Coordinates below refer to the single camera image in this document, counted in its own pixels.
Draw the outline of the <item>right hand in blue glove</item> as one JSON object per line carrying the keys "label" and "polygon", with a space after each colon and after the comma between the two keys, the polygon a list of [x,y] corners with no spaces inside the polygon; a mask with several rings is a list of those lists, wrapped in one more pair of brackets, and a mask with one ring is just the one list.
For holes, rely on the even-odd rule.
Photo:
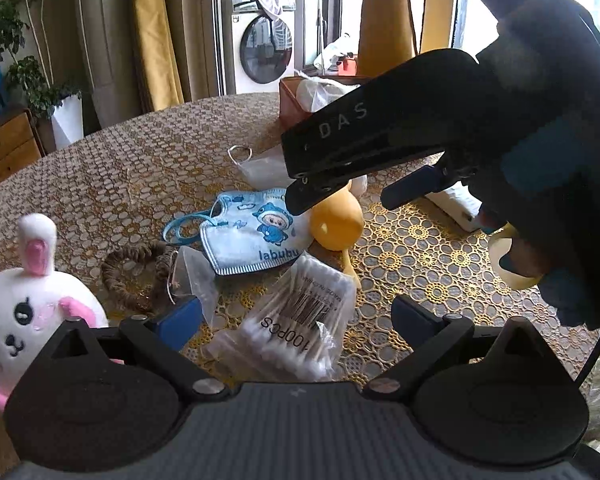
{"label": "right hand in blue glove", "polygon": [[481,206],[476,220],[488,236],[492,270],[509,288],[531,288],[552,270],[550,258],[522,238],[510,223],[493,211]]}

